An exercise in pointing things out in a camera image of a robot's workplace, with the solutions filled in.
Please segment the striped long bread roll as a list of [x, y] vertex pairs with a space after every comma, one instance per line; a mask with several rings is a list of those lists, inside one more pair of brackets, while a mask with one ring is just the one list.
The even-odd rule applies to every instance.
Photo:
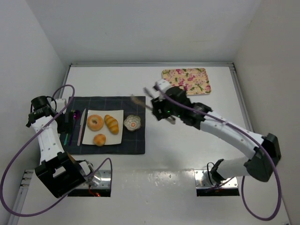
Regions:
[[112, 117], [110, 115], [105, 115], [104, 121], [105, 121], [107, 128], [113, 135], [117, 135], [119, 133], [119, 124], [118, 124], [118, 121], [114, 117]]

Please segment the small round bun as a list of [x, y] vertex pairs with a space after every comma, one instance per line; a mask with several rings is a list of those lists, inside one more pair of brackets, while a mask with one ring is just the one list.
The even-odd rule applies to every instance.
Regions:
[[101, 147], [101, 146], [105, 145], [105, 142], [106, 142], [106, 136], [104, 134], [95, 135], [93, 138], [93, 143], [96, 146]]

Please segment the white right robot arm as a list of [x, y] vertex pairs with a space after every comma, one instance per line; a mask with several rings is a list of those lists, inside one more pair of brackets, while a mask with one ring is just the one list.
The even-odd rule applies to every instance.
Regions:
[[232, 124], [209, 106], [192, 103], [186, 90], [172, 86], [165, 79], [157, 81], [154, 89], [159, 91], [159, 96], [151, 100], [157, 120], [179, 118], [184, 124], [212, 134], [244, 154], [234, 160], [218, 160], [208, 172], [215, 183], [241, 176], [269, 181], [281, 159], [279, 141], [274, 134], [263, 136]]

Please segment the sugared donut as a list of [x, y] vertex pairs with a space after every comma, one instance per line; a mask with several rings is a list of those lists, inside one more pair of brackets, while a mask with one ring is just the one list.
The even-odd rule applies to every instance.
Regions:
[[87, 118], [87, 126], [91, 131], [99, 131], [102, 129], [103, 125], [104, 121], [99, 115], [94, 114]]

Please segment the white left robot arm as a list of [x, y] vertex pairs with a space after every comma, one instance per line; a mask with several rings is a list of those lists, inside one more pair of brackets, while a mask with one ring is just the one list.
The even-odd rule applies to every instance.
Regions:
[[75, 160], [64, 151], [60, 134], [72, 133], [76, 115], [74, 112], [59, 114], [57, 108], [51, 106], [52, 100], [50, 96], [34, 98], [26, 126], [35, 130], [40, 147], [40, 163], [35, 173], [47, 189], [59, 198], [83, 183], [94, 188], [97, 181], [84, 171], [81, 160]]

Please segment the metal bread tongs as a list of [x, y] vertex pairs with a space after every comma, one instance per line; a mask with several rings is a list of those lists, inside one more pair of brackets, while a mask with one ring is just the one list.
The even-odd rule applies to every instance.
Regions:
[[[149, 89], [147, 89], [146, 87], [143, 88], [144, 93], [146, 94], [146, 96], [154, 99], [154, 96], [152, 95], [152, 93], [150, 92]], [[133, 103], [135, 103], [136, 105], [142, 106], [143, 108], [150, 110], [151, 112], [153, 111], [153, 108], [149, 105], [147, 105], [146, 103], [144, 103], [143, 101], [139, 100], [139, 98], [137, 96], [134, 96], [133, 94], [130, 96], [131, 101]], [[176, 124], [176, 119], [173, 116], [170, 116], [168, 118], [165, 119], [166, 121], [168, 121], [169, 123], [171, 123], [172, 125]]]

